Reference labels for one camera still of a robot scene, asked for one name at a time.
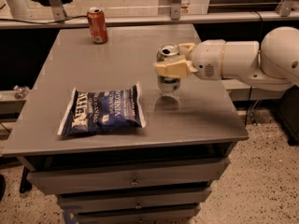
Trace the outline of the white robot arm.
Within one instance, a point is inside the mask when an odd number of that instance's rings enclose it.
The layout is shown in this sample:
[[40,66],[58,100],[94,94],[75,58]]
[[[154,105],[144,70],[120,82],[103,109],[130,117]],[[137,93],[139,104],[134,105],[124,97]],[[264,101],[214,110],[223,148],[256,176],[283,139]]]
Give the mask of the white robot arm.
[[263,41],[206,40],[178,44],[178,55],[153,65],[160,77],[236,79],[251,87],[285,91],[299,85],[299,30],[278,27]]

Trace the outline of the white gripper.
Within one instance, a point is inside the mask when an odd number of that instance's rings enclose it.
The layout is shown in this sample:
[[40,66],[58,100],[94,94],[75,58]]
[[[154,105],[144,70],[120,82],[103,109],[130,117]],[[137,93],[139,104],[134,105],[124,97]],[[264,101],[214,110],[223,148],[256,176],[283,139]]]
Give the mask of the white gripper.
[[194,43],[179,44],[180,53],[185,59],[175,62],[161,62],[153,65],[160,77],[186,78],[191,74],[203,80],[221,79],[221,58],[225,41],[206,40]]

